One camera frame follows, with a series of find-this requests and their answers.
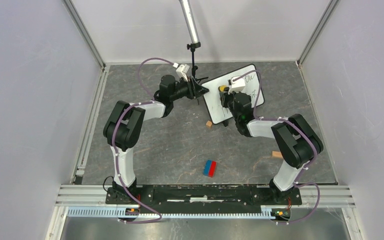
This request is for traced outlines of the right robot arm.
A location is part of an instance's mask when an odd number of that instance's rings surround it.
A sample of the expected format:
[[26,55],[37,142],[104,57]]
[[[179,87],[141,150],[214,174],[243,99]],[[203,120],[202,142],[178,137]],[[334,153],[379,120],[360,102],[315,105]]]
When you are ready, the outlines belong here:
[[251,96],[226,90],[219,95],[221,106],[231,112],[241,135],[275,139],[283,163],[269,182],[268,196],[273,203],[282,204],[295,188],[302,170],[324,150],[323,142],[301,114],[277,119],[255,117]]

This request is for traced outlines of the yellow bone shaped eraser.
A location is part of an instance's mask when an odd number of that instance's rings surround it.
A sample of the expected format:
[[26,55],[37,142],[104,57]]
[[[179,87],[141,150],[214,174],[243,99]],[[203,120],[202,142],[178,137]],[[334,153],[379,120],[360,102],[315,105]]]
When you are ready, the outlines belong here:
[[221,85],[218,87],[218,91],[220,93],[228,93],[229,92],[229,87],[227,85]]

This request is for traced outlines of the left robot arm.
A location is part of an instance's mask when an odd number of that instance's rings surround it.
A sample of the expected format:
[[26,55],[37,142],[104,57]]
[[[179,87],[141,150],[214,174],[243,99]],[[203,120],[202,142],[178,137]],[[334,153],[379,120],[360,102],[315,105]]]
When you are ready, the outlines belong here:
[[137,178],[133,169],[133,151],[142,131],[143,123],[151,119],[167,117],[174,108],[174,101],[198,99],[209,93],[194,77],[176,80],[173,75],[161,78],[153,99],[146,102],[118,101],[108,118],[103,136],[107,139],[114,160],[114,176],[110,191],[125,204],[137,198]]

